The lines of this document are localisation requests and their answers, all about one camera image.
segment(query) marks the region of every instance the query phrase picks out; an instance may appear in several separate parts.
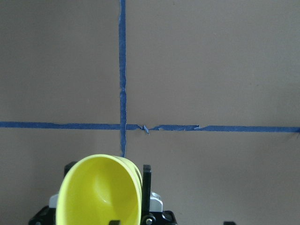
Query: vertical tape line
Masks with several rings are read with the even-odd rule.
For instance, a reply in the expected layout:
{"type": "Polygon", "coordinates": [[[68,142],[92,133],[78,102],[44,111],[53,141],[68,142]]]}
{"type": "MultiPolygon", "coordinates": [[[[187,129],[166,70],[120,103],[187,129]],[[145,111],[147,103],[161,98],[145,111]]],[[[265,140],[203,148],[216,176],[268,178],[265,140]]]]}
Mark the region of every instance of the vertical tape line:
{"type": "Polygon", "coordinates": [[[121,156],[126,155],[126,0],[120,0],[119,16],[120,64],[120,144],[121,156]]]}

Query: horizontal tape line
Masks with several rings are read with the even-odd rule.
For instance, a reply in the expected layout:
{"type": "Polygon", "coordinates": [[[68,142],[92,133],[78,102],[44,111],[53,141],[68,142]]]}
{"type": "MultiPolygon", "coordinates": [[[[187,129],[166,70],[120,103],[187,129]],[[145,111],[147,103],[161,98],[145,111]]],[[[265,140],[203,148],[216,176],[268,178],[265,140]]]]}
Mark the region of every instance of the horizontal tape line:
{"type": "MultiPolygon", "coordinates": [[[[103,123],[47,123],[0,121],[0,128],[39,128],[39,129],[84,129],[84,130],[120,130],[120,124],[103,123]]],[[[127,124],[126,130],[144,130],[144,126],[127,124]]],[[[300,133],[300,127],[262,127],[262,126],[206,126],[199,125],[159,125],[150,130],[164,131],[212,131],[212,132],[282,132],[300,133]]]]}

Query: torn tape piece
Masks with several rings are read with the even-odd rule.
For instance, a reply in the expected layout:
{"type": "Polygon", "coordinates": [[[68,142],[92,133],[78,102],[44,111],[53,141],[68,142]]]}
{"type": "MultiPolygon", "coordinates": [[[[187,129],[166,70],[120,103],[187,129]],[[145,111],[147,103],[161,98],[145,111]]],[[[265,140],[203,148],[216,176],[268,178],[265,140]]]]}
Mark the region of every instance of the torn tape piece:
{"type": "Polygon", "coordinates": [[[146,125],[144,125],[144,126],[142,127],[142,129],[143,129],[144,131],[146,131],[146,133],[147,133],[148,135],[150,135],[149,129],[146,127],[146,125]]]}

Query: yellow cup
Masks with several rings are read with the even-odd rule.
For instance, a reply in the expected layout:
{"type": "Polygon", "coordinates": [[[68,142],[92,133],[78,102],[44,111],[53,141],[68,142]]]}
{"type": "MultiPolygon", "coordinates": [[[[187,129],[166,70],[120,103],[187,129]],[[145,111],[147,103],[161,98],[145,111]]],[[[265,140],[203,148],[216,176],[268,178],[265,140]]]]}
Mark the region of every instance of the yellow cup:
{"type": "Polygon", "coordinates": [[[60,187],[56,225],[139,225],[142,176],[130,160],[104,154],[76,163],[60,187]]]}

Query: screw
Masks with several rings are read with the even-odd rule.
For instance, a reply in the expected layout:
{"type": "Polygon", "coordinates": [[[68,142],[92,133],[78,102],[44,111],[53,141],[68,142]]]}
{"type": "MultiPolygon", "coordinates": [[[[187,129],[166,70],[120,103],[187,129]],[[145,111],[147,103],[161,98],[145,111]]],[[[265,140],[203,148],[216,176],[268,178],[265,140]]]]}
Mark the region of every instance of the screw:
{"type": "Polygon", "coordinates": [[[146,219],[146,225],[151,225],[153,220],[151,218],[146,219]]]}

